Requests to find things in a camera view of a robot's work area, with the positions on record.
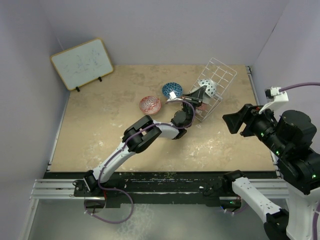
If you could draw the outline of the white bowl green pattern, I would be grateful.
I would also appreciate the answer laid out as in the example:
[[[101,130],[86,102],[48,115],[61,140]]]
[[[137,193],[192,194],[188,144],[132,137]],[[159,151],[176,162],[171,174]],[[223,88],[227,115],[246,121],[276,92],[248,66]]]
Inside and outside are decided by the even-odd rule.
[[[206,95],[203,97],[203,100],[202,100],[202,102],[207,105],[210,104],[211,101],[212,101],[212,98]]]

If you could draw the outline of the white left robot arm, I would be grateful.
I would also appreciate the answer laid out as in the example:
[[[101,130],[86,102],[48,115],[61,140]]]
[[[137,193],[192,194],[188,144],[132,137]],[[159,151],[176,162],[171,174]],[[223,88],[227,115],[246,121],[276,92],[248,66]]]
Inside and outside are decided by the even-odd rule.
[[[116,150],[99,166],[85,173],[83,181],[85,190],[91,196],[98,196],[111,175],[129,158],[145,151],[157,138],[177,140],[187,133],[196,117],[196,108],[201,106],[207,87],[201,86],[197,90],[177,97],[172,91],[169,93],[168,103],[182,103],[182,109],[174,114],[169,123],[158,122],[146,115],[124,131],[122,141]]]

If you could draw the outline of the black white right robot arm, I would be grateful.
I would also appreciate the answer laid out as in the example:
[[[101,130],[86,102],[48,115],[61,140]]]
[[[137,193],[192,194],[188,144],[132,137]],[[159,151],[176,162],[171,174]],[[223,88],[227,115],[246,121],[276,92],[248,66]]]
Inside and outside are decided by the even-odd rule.
[[[288,208],[270,201],[240,170],[224,175],[223,192],[241,197],[260,217],[271,240],[319,239],[320,155],[311,148],[317,128],[310,117],[286,110],[275,119],[270,109],[245,104],[222,118],[231,134],[255,136],[275,154],[288,190]]]

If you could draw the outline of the blue triangle pattern bowl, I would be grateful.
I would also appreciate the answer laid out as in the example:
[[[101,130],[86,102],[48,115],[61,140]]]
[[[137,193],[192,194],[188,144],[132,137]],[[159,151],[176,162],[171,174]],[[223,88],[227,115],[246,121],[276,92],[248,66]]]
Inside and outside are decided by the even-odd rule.
[[[175,95],[179,98],[183,95],[183,88],[176,82],[168,82],[162,87],[162,93],[167,99],[169,99],[171,92],[174,92]]]

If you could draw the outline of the blue floral pattern bowl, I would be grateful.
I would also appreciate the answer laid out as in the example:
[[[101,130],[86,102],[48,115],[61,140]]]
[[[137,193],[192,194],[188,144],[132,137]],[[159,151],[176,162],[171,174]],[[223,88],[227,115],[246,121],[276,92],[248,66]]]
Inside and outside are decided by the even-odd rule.
[[[213,97],[216,95],[218,84],[217,84],[216,82],[214,82],[212,79],[210,79],[210,78],[199,79],[199,80],[197,81],[197,83],[199,84],[200,87],[206,86],[206,91],[205,91],[205,93],[206,93],[210,98],[213,98]]]

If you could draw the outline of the white bowl maroon pattern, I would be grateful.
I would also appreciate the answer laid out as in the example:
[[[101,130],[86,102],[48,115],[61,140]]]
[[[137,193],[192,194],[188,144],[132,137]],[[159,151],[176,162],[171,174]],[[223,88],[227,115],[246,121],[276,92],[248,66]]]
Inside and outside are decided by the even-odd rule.
[[[196,109],[195,112],[198,117],[203,118],[203,111],[202,110]]]

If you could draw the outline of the orange floral pattern bowl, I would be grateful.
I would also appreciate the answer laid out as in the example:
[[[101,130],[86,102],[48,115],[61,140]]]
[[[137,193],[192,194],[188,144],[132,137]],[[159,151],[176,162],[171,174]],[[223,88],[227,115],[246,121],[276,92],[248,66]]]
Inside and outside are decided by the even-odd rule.
[[[206,110],[206,108],[207,108],[207,104],[202,103],[201,106],[198,106],[196,109],[200,110],[200,111],[204,111],[204,110]]]

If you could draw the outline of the red rimmed bowl underneath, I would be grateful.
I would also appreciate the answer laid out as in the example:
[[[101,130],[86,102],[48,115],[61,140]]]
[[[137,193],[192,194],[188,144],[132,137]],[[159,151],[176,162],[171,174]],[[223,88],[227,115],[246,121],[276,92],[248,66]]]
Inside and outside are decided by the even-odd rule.
[[[139,109],[145,115],[155,115],[162,108],[161,100],[155,96],[145,96],[139,102]]]

